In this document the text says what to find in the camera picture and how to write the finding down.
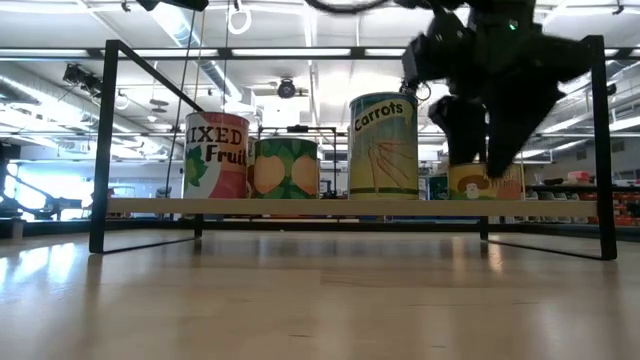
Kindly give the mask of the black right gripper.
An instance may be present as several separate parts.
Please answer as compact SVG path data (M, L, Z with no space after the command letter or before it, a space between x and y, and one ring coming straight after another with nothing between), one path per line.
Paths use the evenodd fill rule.
M551 84L505 86L485 97L489 112L486 170L504 175L529 137L556 102L565 96L557 84L588 71L590 47L584 41L546 35L538 30L477 30L449 76L453 95L478 97L501 80L545 80ZM484 150L487 123L482 104L443 96L428 111L444 133L450 165L467 164Z

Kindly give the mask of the mushroom can yellow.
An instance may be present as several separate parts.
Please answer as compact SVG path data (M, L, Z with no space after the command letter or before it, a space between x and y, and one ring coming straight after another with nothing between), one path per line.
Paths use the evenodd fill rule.
M448 174L450 200L521 200L523 171L511 165L499 178L490 178L483 163L451 166Z

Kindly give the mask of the carrots can yellow teal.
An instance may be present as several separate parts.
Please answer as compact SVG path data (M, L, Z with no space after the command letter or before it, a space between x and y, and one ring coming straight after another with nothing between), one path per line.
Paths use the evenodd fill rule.
M351 200L419 198L415 97L379 92L351 101L348 197Z

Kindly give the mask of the peaches can green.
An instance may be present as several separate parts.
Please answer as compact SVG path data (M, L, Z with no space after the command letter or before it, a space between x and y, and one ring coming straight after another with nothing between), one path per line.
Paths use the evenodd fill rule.
M300 138L265 138L254 144L252 197L316 199L318 144Z

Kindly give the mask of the mixed fruit can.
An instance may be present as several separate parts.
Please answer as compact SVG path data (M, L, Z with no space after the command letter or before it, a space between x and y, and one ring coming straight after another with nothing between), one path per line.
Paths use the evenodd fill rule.
M222 112L186 119L183 197L245 198L249 121Z

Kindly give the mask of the background shelf red bins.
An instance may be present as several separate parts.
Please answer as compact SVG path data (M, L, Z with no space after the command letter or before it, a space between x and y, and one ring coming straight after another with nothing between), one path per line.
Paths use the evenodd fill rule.
M578 190L578 187L594 187L596 177L586 171L569 172L564 178L539 180L527 185L526 200L540 201L596 201L596 190ZM614 180L612 192L613 216L616 226L640 227L640 179ZM596 225L598 217L526 216L516 217L516 222Z

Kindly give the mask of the wooden shelf board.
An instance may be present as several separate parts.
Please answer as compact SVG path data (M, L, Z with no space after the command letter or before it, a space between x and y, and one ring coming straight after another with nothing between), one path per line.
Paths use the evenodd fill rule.
M568 216L594 217L592 201L295 200L112 198L113 213L336 216Z

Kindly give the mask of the black beam with light strips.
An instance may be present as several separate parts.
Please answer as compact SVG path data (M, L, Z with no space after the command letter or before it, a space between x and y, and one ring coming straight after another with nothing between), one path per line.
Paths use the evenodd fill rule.
M399 59L401 47L269 47L269 48L140 48L137 56L149 61L195 60L391 60ZM106 53L102 48L0 48L0 60L6 61L85 61L99 60Z

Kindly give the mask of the background robot workstation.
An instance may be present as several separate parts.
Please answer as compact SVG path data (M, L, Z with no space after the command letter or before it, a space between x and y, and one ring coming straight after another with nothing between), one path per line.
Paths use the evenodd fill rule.
M45 205L42 208L29 208L21 204L15 198L9 197L6 193L6 177L13 178L18 184L26 186L45 197ZM54 197L51 194L30 185L19 177L8 174L0 179L0 218L20 218L23 213L33 215L36 220L61 219L63 210L82 209L81 199L68 199L64 197Z

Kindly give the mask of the black aluminium table frame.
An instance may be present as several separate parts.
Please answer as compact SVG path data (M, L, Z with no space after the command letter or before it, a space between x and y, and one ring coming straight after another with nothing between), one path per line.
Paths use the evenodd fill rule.
M18 223L22 227L22 235L25 237L62 235L72 233L86 233L90 230L88 220L72 221L39 221ZM160 221L160 220L109 220L105 229L117 230L191 230L193 223L190 221ZM476 223L347 223L341 222L217 222L206 221L203 224L205 230L230 230L230 231L311 231L311 232L478 232L480 226ZM597 238L600 235L596 225L581 224L490 224L490 233L531 233L552 236Z

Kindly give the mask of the silver ventilation duct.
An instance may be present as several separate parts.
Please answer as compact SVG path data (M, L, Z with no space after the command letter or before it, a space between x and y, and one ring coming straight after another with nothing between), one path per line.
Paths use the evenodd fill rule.
M64 88L27 71L25 68L10 62L0 62L0 78L8 79L9 82L21 90L26 90L29 95L34 96L43 105L58 104L65 109L73 109L81 115L98 119L100 114L99 101L87 100L72 92L64 95L70 88ZM115 113L114 108L113 128L122 133L150 133L150 130L143 129L143 126L134 123ZM143 137L145 144L153 144L158 149L170 150L171 143L164 138Z
M179 48L193 51L203 46L202 34L199 33L202 27L197 27L196 22L206 14L206 9L192 11L160 4L153 11L147 12ZM203 75L224 100L242 99L243 92L227 77L225 68L220 63L196 58L193 64L199 68L198 74Z

